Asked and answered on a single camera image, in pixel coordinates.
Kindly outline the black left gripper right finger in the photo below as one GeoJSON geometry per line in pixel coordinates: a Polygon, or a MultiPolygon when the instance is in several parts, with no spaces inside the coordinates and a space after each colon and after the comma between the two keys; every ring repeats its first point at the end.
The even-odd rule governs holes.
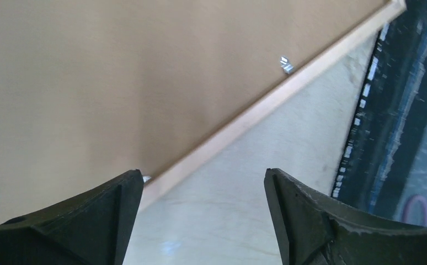
{"type": "Polygon", "coordinates": [[[283,264],[427,264],[427,227],[358,210],[279,168],[264,188],[283,264]]]}

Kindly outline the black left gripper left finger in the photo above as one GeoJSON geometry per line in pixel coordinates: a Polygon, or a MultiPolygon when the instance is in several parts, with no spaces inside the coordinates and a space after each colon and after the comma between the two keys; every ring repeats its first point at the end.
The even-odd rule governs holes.
{"type": "Polygon", "coordinates": [[[0,264],[122,264],[144,188],[129,170],[0,224],[0,264]]]}

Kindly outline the brown backing board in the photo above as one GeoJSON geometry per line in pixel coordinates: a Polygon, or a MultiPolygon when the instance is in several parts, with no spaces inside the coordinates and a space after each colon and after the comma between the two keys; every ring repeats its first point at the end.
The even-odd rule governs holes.
{"type": "Polygon", "coordinates": [[[384,1],[0,1],[0,223],[164,170],[384,1]]]}

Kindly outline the wooden picture frame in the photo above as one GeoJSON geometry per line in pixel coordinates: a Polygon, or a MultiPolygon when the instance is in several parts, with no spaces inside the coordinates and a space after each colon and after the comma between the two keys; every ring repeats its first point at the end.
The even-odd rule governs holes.
{"type": "Polygon", "coordinates": [[[250,107],[235,116],[212,136],[197,145],[196,148],[183,156],[174,165],[159,175],[152,177],[145,183],[139,210],[145,210],[149,205],[168,193],[237,138],[270,115],[289,98],[305,88],[349,51],[393,21],[406,8],[405,1],[388,1],[367,19],[255,101],[250,107]]]}

